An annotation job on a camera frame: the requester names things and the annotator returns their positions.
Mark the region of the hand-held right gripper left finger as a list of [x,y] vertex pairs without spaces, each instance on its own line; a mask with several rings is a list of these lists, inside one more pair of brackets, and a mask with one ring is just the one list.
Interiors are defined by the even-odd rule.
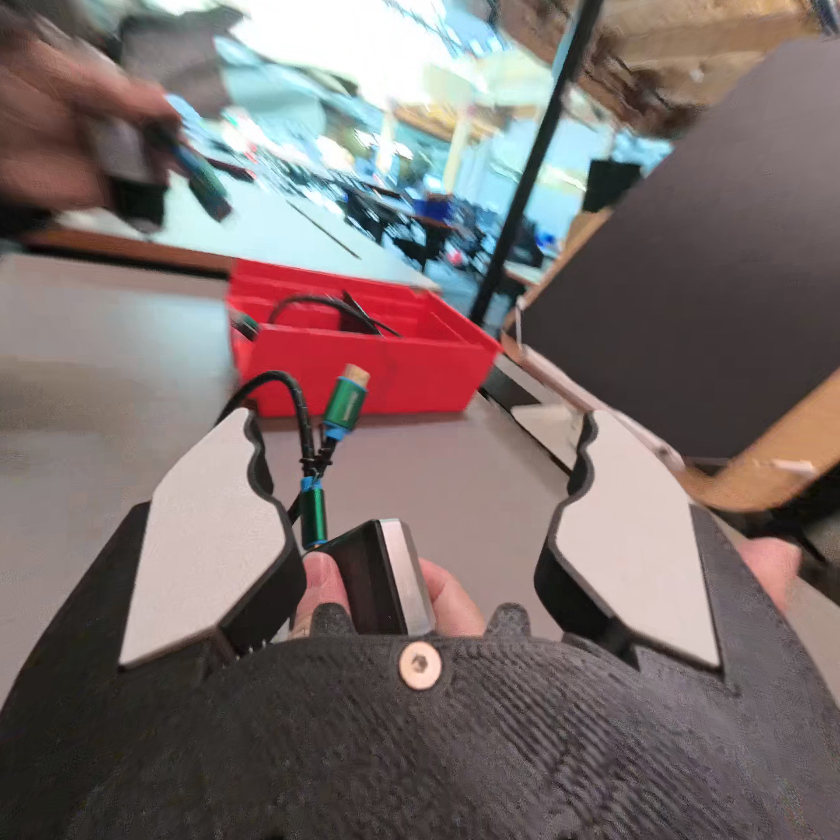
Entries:
[[224,662],[253,654],[289,623],[306,587],[257,416],[240,407],[154,490],[119,666],[136,669],[199,643]]

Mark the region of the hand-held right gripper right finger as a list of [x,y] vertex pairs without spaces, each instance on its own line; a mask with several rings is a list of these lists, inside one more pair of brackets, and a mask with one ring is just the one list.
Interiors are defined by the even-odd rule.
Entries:
[[568,496],[533,575],[563,634],[632,665],[645,647],[720,669],[691,509],[676,478],[624,424],[606,411],[586,414]]

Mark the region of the grey metal hub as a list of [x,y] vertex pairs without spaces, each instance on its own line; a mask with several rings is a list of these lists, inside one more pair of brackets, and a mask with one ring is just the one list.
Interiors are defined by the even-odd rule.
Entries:
[[318,548],[337,565],[355,631],[425,637],[436,617],[408,525],[372,519]]

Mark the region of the red plastic bin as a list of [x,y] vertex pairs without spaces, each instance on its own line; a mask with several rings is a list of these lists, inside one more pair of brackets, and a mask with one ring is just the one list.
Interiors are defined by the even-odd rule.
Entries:
[[[382,336],[340,330],[343,290]],[[229,327],[238,382],[285,371],[316,415],[347,364],[371,377],[365,417],[461,413],[501,352],[436,293],[382,280],[235,259],[225,302],[231,322],[241,315],[257,327],[253,339]]]

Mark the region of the person's left hand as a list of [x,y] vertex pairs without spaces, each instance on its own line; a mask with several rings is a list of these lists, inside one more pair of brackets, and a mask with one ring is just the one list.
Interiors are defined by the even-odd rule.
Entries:
[[104,207],[105,176],[86,118],[180,124],[162,89],[127,77],[104,58],[45,42],[2,11],[2,203],[39,211]]

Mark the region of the person's right hand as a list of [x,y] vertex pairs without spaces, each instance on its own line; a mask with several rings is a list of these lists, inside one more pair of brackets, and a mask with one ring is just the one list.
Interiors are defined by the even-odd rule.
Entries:
[[[802,550],[781,539],[764,538],[742,542],[738,551],[771,601],[784,612],[802,565]],[[486,620],[462,584],[435,563],[427,560],[419,563],[431,597],[437,631],[454,637],[482,635]],[[339,567],[330,556],[311,552],[305,557],[303,567],[307,590],[290,624],[289,639],[309,636],[314,613],[322,605],[336,604],[352,615]]]

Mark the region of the white tablet stand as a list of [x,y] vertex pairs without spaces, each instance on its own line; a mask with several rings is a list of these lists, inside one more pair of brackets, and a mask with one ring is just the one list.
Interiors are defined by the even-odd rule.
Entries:
[[540,353],[508,335],[503,336],[502,346],[513,361],[558,398],[556,402],[514,406],[511,415],[563,466],[573,465],[584,415],[605,411],[624,425],[672,472],[679,473],[686,469],[682,456],[661,437],[594,396]]

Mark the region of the row of office desks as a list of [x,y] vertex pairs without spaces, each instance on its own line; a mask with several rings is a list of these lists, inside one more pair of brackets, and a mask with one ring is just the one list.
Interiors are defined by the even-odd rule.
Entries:
[[330,221],[369,239],[392,246],[409,264],[425,272],[431,263],[445,263],[477,276],[490,263],[494,240],[477,222],[430,217],[407,199],[359,178],[317,169],[304,161],[258,152],[255,161],[269,182],[296,209],[315,220],[316,209]]

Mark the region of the black panel with wooden rim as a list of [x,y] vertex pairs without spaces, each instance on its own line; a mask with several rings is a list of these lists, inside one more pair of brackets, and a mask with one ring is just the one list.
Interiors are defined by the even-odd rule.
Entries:
[[838,82],[838,37],[777,48],[503,328],[709,508],[779,508],[838,464]]

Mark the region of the black metal pole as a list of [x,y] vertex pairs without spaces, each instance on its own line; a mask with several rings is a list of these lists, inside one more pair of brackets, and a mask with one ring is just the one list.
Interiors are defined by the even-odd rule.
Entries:
[[564,114],[567,88],[576,82],[590,49],[592,37],[602,13],[603,1],[579,2],[567,21],[553,65],[553,89],[534,138],[518,186],[511,199],[508,214],[497,238],[484,279],[469,313],[477,326],[485,325],[487,311],[504,275],[504,265],[514,245],[546,153]]

